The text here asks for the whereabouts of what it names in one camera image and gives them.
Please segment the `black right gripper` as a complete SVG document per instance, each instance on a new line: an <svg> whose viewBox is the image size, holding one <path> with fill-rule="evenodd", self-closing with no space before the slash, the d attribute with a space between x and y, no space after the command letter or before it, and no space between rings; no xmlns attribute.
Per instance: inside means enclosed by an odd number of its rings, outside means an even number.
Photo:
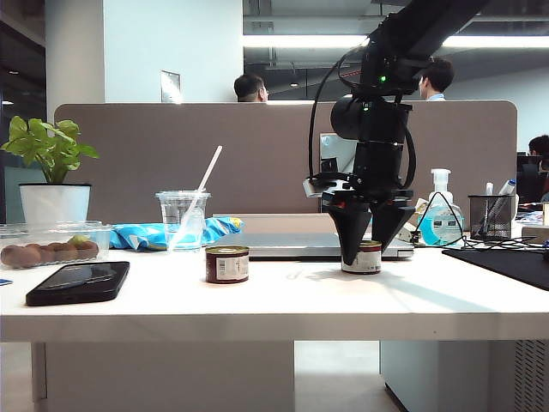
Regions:
<svg viewBox="0 0 549 412"><path fill-rule="evenodd" d="M385 251L415 212L407 203L413 191L367 184L354 173L321 172L323 205L335 223L343 262L351 265L368 228L372 213L372 239Z"/></svg>

